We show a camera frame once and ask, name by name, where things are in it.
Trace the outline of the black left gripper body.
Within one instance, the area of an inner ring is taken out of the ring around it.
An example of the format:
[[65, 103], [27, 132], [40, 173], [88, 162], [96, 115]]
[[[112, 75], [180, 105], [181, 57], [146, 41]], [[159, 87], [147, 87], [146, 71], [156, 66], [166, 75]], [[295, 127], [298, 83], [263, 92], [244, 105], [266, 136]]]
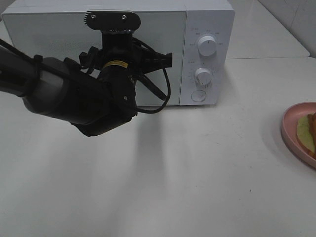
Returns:
[[140, 27], [140, 17], [131, 11], [88, 10], [84, 23], [92, 30], [99, 30], [102, 48], [92, 46], [79, 55], [80, 66], [92, 73], [102, 70], [107, 62], [118, 60], [136, 67], [136, 71], [150, 73], [172, 67], [172, 53], [161, 54], [133, 33]]

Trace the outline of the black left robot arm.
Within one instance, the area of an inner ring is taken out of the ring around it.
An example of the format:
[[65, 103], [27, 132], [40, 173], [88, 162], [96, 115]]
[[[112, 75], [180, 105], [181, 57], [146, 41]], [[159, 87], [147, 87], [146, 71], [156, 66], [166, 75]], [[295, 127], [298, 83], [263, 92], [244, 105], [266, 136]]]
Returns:
[[88, 137], [150, 113], [136, 104], [137, 82], [167, 104], [171, 93], [147, 74], [172, 67], [172, 54], [158, 53], [133, 36], [141, 25], [136, 13], [90, 10], [84, 22], [101, 32], [102, 48], [82, 52], [79, 61], [29, 57], [1, 41], [1, 91], [20, 97], [30, 112], [67, 121]]

